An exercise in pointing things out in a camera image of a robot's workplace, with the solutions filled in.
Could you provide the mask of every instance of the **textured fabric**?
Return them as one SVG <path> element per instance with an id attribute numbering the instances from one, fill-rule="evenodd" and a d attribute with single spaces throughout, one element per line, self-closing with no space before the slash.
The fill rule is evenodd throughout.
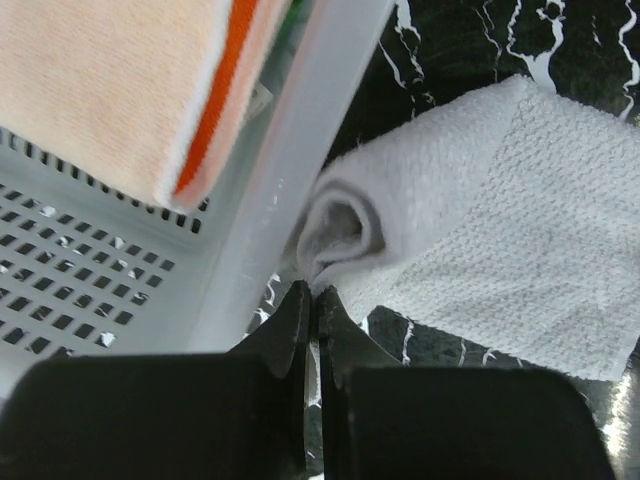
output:
<path id="1" fill-rule="evenodd" d="M 234 1 L 229 39 L 213 93 L 175 184 L 176 205 L 195 208 L 215 184 L 240 132 L 253 86 L 290 2 Z"/>
<path id="2" fill-rule="evenodd" d="M 0 125 L 134 198 L 194 208 L 289 1 L 0 2 Z"/>
<path id="3" fill-rule="evenodd" d="M 154 190 L 180 169 L 209 97 L 230 6 L 0 2 L 0 124 L 160 203 Z"/>
<path id="4" fill-rule="evenodd" d="M 316 292 L 335 284 L 356 321 L 385 305 L 538 365 L 616 380 L 640 333 L 639 155 L 635 127 L 514 77 L 330 168 L 299 267 Z M 341 205 L 339 231 L 327 196 Z"/>

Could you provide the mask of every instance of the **white towel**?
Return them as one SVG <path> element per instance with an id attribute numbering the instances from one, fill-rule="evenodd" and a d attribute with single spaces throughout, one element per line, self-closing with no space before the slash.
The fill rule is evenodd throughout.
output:
<path id="1" fill-rule="evenodd" d="M 315 293 L 570 375 L 640 333 L 640 130 L 530 80 L 464 95 L 337 160 L 297 244 Z"/>

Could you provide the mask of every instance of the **white marble vein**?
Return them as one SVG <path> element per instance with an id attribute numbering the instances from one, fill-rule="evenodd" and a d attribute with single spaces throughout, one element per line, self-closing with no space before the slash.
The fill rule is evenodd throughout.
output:
<path id="1" fill-rule="evenodd" d="M 115 340 L 116 336 L 111 332 L 103 332 L 100 334 L 100 341 L 107 348 L 109 348 Z"/>
<path id="2" fill-rule="evenodd" d="M 273 304 L 276 301 L 276 292 L 273 289 L 273 283 L 280 283 L 280 276 L 277 273 L 274 273 L 273 275 L 271 275 L 271 277 L 269 278 L 269 281 L 267 282 L 267 293 L 269 294 L 268 297 L 265 298 L 265 302 L 271 307 L 273 308 Z"/>
<path id="3" fill-rule="evenodd" d="M 63 236 L 61 236 L 61 237 L 58 239 L 58 242 L 57 242 L 57 243 L 58 243 L 58 245 L 60 245 L 62 248 L 68 248 L 68 247 L 69 247 L 69 244 L 70 244 L 71 242 L 69 241 L 69 237 L 65 237 L 65 236 L 63 235 Z"/>
<path id="4" fill-rule="evenodd" d="M 418 40 L 418 44 L 420 44 L 420 42 L 422 41 L 422 37 L 418 32 L 418 29 L 413 25 L 413 19 L 411 17 L 411 7 L 409 6 L 409 0 L 396 0 L 395 3 L 396 3 L 396 25 L 394 27 L 394 31 L 398 34 L 398 37 L 400 39 L 400 42 L 402 42 L 402 45 L 404 45 L 404 48 L 406 49 L 409 55 L 409 61 L 411 62 L 411 65 L 413 66 L 413 69 L 417 75 L 416 78 L 412 80 L 412 83 L 422 83 L 424 82 L 425 76 L 424 76 L 424 70 L 422 68 L 422 65 L 420 65 L 420 62 L 418 61 L 418 57 L 417 57 L 418 47 L 413 47 L 413 48 L 410 47 L 409 43 L 405 38 L 405 35 L 406 35 L 406 32 L 413 34 Z M 384 54 L 384 58 L 387 60 L 387 63 L 389 64 L 389 66 L 391 67 L 391 70 L 393 71 L 393 78 L 395 82 L 402 89 L 407 90 L 408 92 L 409 88 L 407 86 L 407 82 L 403 80 L 402 74 L 400 72 L 400 69 L 398 68 L 398 65 L 394 62 L 393 58 L 391 58 L 391 55 L 389 55 L 389 53 L 384 48 L 382 43 L 379 42 L 378 44 L 380 45 L 380 49 Z M 431 103 L 432 105 L 435 105 L 435 98 L 433 97 L 433 95 L 431 95 L 431 93 L 423 92 L 420 95 L 427 102 Z M 409 97 L 411 98 L 411 103 L 413 104 L 413 107 L 411 110 L 411 118 L 414 118 L 416 115 L 416 109 L 415 109 L 416 97 L 411 92 L 409 92 Z"/>
<path id="5" fill-rule="evenodd" d="M 262 307 L 258 308 L 255 311 L 255 314 L 260 317 L 260 325 L 269 320 L 269 317 L 271 317 L 271 314 L 269 312 L 265 312 Z"/>
<path id="6" fill-rule="evenodd" d="M 42 215 L 43 217 L 51 218 L 57 212 L 58 211 L 55 208 L 50 207 L 49 205 L 47 205 L 46 207 L 42 207 L 42 209 L 40 210 L 40 215 Z"/>
<path id="7" fill-rule="evenodd" d="M 489 359 L 496 360 L 496 356 L 493 354 L 493 350 L 491 348 L 487 348 L 487 351 L 484 352 L 484 355 L 482 355 L 482 366 L 483 367 L 487 366 L 487 362 L 489 361 Z"/>
<path id="8" fill-rule="evenodd" d="M 477 8 L 474 8 L 478 17 L 480 17 L 480 21 L 482 22 L 482 31 L 484 33 L 485 38 L 496 47 L 496 57 L 493 63 L 493 73 L 494 73 L 494 81 L 498 81 L 498 62 L 500 61 L 500 57 L 502 56 L 502 46 L 495 41 L 495 39 L 489 34 L 489 28 L 493 32 L 496 29 L 496 25 L 493 23 L 493 19 L 491 15 L 489 15 L 489 11 L 487 7 L 493 3 L 493 0 L 486 0 L 482 4 L 482 11 L 484 12 L 484 16 L 478 11 Z"/>
<path id="9" fill-rule="evenodd" d="M 402 343 L 402 364 L 403 365 L 411 364 L 411 357 L 409 357 L 409 352 L 407 351 L 407 348 L 409 346 L 409 340 L 411 339 L 411 337 L 413 337 L 413 328 L 414 328 L 413 322 L 410 320 L 407 320 L 407 333 L 404 336 L 404 342 Z"/>
<path id="10" fill-rule="evenodd" d="M 364 333 L 370 335 L 369 333 L 369 317 L 365 318 L 362 322 L 360 322 L 360 328 Z"/>
<path id="11" fill-rule="evenodd" d="M 591 28 L 593 30 L 593 40 L 600 46 L 602 46 L 602 42 L 600 42 L 600 37 L 598 36 L 598 32 L 596 31 L 596 16 L 591 16 Z"/>
<path id="12" fill-rule="evenodd" d="M 467 356 L 467 345 L 464 343 L 464 338 L 460 339 L 460 348 L 462 349 L 462 351 L 460 352 L 460 360 L 458 360 L 459 367 L 464 364 L 464 360 Z"/>
<path id="13" fill-rule="evenodd" d="M 549 17 L 545 10 L 549 8 L 551 5 L 556 5 L 560 9 L 560 13 L 556 18 Z M 551 23 L 551 32 L 553 33 L 553 46 L 538 55 L 526 55 L 521 52 L 514 52 L 513 45 L 516 41 L 515 35 L 513 33 L 513 27 L 518 21 L 518 16 L 522 11 L 522 0 L 516 0 L 516 6 L 513 10 L 513 14 L 511 15 L 511 19 L 507 24 L 507 34 L 508 34 L 508 43 L 507 43 L 507 52 L 509 55 L 512 55 L 516 58 L 521 59 L 526 63 L 529 73 L 533 80 L 543 88 L 546 88 L 550 92 L 556 92 L 556 85 L 551 78 L 551 74 L 549 73 L 549 64 L 551 62 L 551 57 L 556 53 L 562 42 L 564 41 L 563 34 L 563 20 L 565 17 L 562 15 L 564 13 L 565 3 L 562 0 L 547 0 L 547 4 L 544 8 L 538 8 L 536 13 L 540 17 L 541 20 L 547 20 Z"/>
<path id="14" fill-rule="evenodd" d="M 625 97 L 629 99 L 629 103 L 620 114 L 620 118 L 622 120 L 627 119 L 627 117 L 629 116 L 629 112 L 631 112 L 631 109 L 633 108 L 633 105 L 634 105 L 633 97 L 629 94 L 629 87 L 637 85 L 638 82 L 640 81 L 640 66 L 638 65 L 638 62 L 631 55 L 629 48 L 624 43 L 624 35 L 627 32 L 631 31 L 633 27 L 635 27 L 636 22 L 638 20 L 638 16 L 636 15 L 636 12 L 633 10 L 633 8 L 631 8 L 631 0 L 626 0 L 624 4 L 629 9 L 630 15 L 629 15 L 629 21 L 625 23 L 622 26 L 622 28 L 618 31 L 618 43 L 620 44 L 620 47 L 622 47 L 622 51 L 624 52 L 625 56 L 629 60 L 629 63 L 631 64 L 631 78 L 629 78 L 629 80 L 627 80 L 622 85 L 622 89 L 624 90 Z"/>

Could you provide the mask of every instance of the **perforated basket side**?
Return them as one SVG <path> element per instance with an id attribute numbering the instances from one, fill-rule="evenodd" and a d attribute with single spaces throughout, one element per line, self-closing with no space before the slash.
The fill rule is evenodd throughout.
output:
<path id="1" fill-rule="evenodd" d="M 114 331 L 126 327 L 175 266 L 2 184 L 0 195 L 0 305 L 59 330 L 43 336 L 30 332 L 24 318 L 19 324 L 4 318 L 5 343 L 39 355 L 68 354 L 79 340 L 82 353 L 96 350 L 86 342 L 109 348 Z"/>
<path id="2" fill-rule="evenodd" d="M 131 211 L 144 212 L 147 221 L 156 223 L 158 227 L 174 228 L 179 235 L 185 232 L 199 235 L 202 232 L 203 223 L 206 221 L 206 212 L 209 207 L 209 199 L 205 199 L 197 210 L 189 215 L 183 215 L 166 208 L 157 208 L 142 203 L 134 198 L 112 189 L 94 177 L 71 165 L 55 155 L 41 150 L 33 143 L 15 135 L 13 132 L 0 127 L 0 147 L 4 146 L 17 154 L 20 160 L 35 162 L 41 168 L 40 175 L 49 175 L 52 179 L 72 182 L 81 186 L 87 194 L 99 195 L 103 201 L 107 201 L 119 209 L 131 209 Z"/>

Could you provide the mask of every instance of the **gray plastic basket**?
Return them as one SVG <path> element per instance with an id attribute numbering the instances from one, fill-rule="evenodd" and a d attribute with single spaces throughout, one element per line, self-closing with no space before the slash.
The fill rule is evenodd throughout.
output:
<path id="1" fill-rule="evenodd" d="M 55 355 L 220 351 L 242 338 L 392 4 L 306 3 L 262 74 L 276 100 L 188 216 L 0 129 L 0 398 Z"/>

